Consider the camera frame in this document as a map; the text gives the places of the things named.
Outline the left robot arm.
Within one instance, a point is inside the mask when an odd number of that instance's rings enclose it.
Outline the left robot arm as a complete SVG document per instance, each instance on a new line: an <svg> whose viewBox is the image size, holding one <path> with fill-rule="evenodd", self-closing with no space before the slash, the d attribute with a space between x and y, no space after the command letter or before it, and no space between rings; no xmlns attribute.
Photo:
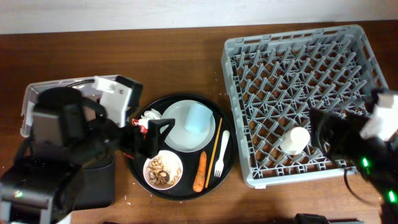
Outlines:
<svg viewBox="0 0 398 224"><path fill-rule="evenodd" d="M153 158L172 130L173 119L150 119L147 131L128 123L142 85L117 76L88 79L97 101L81 82L41 92L32 110L29 137L1 177L1 221L69 223L71 212L111 205L115 156Z"/></svg>

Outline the orange carrot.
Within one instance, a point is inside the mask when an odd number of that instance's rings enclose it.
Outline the orange carrot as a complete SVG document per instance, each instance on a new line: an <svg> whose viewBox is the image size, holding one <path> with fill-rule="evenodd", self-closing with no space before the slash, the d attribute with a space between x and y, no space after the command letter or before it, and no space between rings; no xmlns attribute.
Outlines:
<svg viewBox="0 0 398 224"><path fill-rule="evenodd" d="M201 192L205 186L205 174L206 174L206 161L207 155L206 152L203 151L200 154L199 165L197 169L197 174L195 176L195 180L193 183L193 191L194 192Z"/></svg>

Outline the white tissue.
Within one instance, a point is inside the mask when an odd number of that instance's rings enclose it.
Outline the white tissue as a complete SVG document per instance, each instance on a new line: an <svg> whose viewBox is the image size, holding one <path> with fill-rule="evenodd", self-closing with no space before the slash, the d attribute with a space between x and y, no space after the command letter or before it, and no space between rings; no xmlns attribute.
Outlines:
<svg viewBox="0 0 398 224"><path fill-rule="evenodd" d="M144 112L144 114L141 116L140 119L138 119L138 125L143 126L144 128L148 128L148 122L149 120L153 119L160 119L162 117L162 114L159 113L155 109L147 110Z"/></svg>

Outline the white cup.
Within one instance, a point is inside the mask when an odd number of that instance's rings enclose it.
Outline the white cup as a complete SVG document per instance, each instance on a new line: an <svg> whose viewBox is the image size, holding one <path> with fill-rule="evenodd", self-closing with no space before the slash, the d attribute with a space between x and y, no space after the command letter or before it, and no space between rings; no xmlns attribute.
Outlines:
<svg viewBox="0 0 398 224"><path fill-rule="evenodd" d="M310 141L310 133L303 127L295 127L282 135L280 148L287 154L298 155Z"/></svg>

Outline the red snack wrapper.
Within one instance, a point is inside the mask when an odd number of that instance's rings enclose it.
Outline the red snack wrapper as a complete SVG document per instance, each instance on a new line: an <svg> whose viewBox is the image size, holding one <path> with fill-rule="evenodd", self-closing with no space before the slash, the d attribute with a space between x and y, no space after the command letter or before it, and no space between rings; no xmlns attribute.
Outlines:
<svg viewBox="0 0 398 224"><path fill-rule="evenodd" d="M128 148L128 152L124 153L126 157L135 159L141 153L140 150L148 132L146 125L141 119L134 118L129 125L126 125Z"/></svg>

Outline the white bowl with food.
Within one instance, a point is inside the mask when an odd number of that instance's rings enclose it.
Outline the white bowl with food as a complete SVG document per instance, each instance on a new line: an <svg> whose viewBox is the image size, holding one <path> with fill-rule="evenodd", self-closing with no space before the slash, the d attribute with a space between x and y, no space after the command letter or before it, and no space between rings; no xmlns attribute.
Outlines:
<svg viewBox="0 0 398 224"><path fill-rule="evenodd" d="M182 178L183 164L176 153L162 150L152 159L147 159L143 167L144 180L156 190L175 187Z"/></svg>

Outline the light blue cup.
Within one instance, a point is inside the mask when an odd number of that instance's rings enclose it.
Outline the light blue cup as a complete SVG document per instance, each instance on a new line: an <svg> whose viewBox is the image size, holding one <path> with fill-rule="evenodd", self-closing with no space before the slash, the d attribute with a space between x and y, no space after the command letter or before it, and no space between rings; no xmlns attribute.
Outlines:
<svg viewBox="0 0 398 224"><path fill-rule="evenodd" d="M210 122L213 112L203 104L194 103L189 108L184 128L191 133L202 133Z"/></svg>

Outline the white plastic fork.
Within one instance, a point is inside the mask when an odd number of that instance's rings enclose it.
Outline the white plastic fork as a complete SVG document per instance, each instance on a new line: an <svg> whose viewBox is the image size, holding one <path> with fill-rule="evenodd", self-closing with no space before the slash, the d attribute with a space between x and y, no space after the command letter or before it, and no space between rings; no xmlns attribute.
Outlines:
<svg viewBox="0 0 398 224"><path fill-rule="evenodd" d="M223 172L223 168L224 168L223 158L224 158L226 148L228 145L229 136L230 136L230 132L228 130L224 130L223 134L222 134L222 138L221 138L221 147L220 147L219 158L215 164L215 171L214 171L215 177L221 177L221 174Z"/></svg>

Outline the wooden chopstick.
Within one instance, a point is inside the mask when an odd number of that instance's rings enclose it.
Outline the wooden chopstick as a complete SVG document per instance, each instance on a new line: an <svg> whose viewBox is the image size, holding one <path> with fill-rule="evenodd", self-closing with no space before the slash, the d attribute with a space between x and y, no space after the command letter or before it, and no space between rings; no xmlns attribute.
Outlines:
<svg viewBox="0 0 398 224"><path fill-rule="evenodd" d="M206 177L206 182L205 182L205 188L208 188L209 182L210 182L210 176L211 176L211 172L212 172L212 167L213 167L213 163L214 163L214 159L215 159L215 153L216 153L216 148L218 145L218 140L219 140L219 136L220 136L220 131L221 131L221 125L222 125L223 119L220 118L219 121L219 125L218 125L218 130L216 132L216 137L215 137L215 142L213 145L213 150L211 153L211 159L210 159L210 164L209 164L209 168L208 168L208 173L207 173L207 177Z"/></svg>

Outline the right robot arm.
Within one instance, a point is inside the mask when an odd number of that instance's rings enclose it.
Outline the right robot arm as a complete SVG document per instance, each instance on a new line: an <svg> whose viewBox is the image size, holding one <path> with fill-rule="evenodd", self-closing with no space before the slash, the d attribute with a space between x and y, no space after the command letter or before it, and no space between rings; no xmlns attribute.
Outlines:
<svg viewBox="0 0 398 224"><path fill-rule="evenodd" d="M397 223L397 92L374 89L367 100L370 117L348 113L345 118L311 108L311 144L332 162L353 163L362 178L382 196L381 221Z"/></svg>

